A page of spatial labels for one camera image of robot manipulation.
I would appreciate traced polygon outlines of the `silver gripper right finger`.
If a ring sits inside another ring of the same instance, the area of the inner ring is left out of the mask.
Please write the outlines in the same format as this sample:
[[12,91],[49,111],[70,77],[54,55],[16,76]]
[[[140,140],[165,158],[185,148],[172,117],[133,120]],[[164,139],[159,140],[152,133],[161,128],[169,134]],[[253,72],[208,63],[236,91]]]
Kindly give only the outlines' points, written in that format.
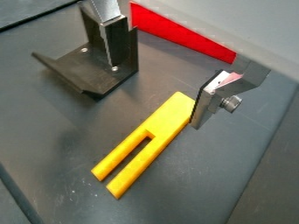
[[219,70],[200,87],[191,112],[191,126],[197,130],[219,109],[232,113],[241,103],[237,94],[259,87],[269,72],[269,68],[237,55],[229,70]]

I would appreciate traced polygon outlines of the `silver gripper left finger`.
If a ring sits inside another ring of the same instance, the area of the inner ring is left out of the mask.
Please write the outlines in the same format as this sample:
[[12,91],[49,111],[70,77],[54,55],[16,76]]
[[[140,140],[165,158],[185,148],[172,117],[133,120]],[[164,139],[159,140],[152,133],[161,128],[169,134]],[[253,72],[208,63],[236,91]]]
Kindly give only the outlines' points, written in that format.
[[117,0],[88,0],[98,21],[100,37],[104,40],[107,60],[116,67],[128,55],[128,24]]

